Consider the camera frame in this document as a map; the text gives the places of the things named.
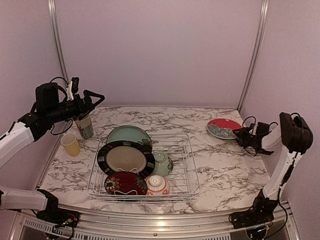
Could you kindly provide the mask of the floral ceramic tumbler cup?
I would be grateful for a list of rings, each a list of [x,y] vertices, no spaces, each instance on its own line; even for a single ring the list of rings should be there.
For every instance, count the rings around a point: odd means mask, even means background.
[[[94,135],[92,119],[89,114],[82,120],[76,120],[75,124],[84,140],[90,139]]]

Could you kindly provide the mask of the red plate with teal flower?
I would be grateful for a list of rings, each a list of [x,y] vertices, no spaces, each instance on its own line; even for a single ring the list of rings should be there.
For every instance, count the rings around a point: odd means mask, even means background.
[[[233,130],[241,128],[242,126],[239,123],[227,118],[215,118],[210,120],[206,125],[209,134],[223,140],[236,139],[237,137],[233,133]]]

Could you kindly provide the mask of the yellow mug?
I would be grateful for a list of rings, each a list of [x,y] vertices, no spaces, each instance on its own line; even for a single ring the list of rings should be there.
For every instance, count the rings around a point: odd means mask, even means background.
[[[69,156],[76,157],[80,154],[78,139],[73,133],[64,134],[61,137],[60,143]]]

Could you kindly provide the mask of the light teal plate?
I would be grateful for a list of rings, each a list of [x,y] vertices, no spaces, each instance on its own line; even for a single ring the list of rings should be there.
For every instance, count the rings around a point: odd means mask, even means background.
[[[130,141],[142,145],[150,152],[153,150],[153,143],[147,132],[133,125],[123,125],[114,128],[107,137],[107,143],[115,141]]]

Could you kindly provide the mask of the black rimmed grey plate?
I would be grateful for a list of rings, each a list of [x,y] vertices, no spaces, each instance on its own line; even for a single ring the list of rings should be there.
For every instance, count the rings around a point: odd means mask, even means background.
[[[133,172],[146,178],[155,168],[155,158],[144,146],[132,141],[105,144],[97,153],[99,168],[107,175],[114,172]]]

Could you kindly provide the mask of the dark red floral plate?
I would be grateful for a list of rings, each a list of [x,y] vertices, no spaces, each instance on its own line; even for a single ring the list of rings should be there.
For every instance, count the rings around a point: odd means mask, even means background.
[[[118,171],[111,173],[104,181],[104,188],[109,195],[146,195],[146,181],[136,173]]]

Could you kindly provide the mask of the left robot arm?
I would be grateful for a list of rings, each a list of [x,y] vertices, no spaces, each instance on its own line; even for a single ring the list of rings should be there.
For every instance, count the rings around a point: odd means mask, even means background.
[[[54,124],[69,120],[82,120],[105,96],[84,90],[80,97],[76,78],[64,89],[56,82],[48,82],[35,90],[36,100],[30,112],[14,121],[10,129],[0,138],[0,165],[6,165],[12,157],[25,147],[38,141]],[[22,190],[1,186],[1,210],[34,210],[43,212],[53,223],[63,219],[63,211],[58,207],[59,200],[43,189]]]

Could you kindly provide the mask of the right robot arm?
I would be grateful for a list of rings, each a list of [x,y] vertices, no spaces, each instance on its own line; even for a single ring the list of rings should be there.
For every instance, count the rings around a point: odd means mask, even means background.
[[[297,112],[281,112],[279,124],[273,130],[269,124],[258,122],[232,132],[243,149],[252,148],[258,155],[270,156],[274,153],[272,150],[274,146],[281,146],[279,159],[270,180],[259,191],[247,214],[247,219],[252,224],[258,224],[266,216],[272,215],[278,206],[296,165],[312,146],[313,133],[304,118]]]

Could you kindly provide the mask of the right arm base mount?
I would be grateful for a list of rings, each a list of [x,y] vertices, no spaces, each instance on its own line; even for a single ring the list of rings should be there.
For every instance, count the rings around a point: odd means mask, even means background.
[[[231,213],[228,220],[232,223],[234,229],[240,229],[271,222],[274,220],[274,216],[273,214],[256,213],[252,209],[248,209]]]

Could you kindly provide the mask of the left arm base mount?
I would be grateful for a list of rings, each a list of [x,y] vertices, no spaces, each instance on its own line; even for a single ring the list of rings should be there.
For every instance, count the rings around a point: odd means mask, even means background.
[[[64,226],[76,228],[80,213],[78,211],[58,208],[58,210],[54,210],[51,213],[47,210],[38,211],[36,217],[40,220],[58,225],[58,228]]]

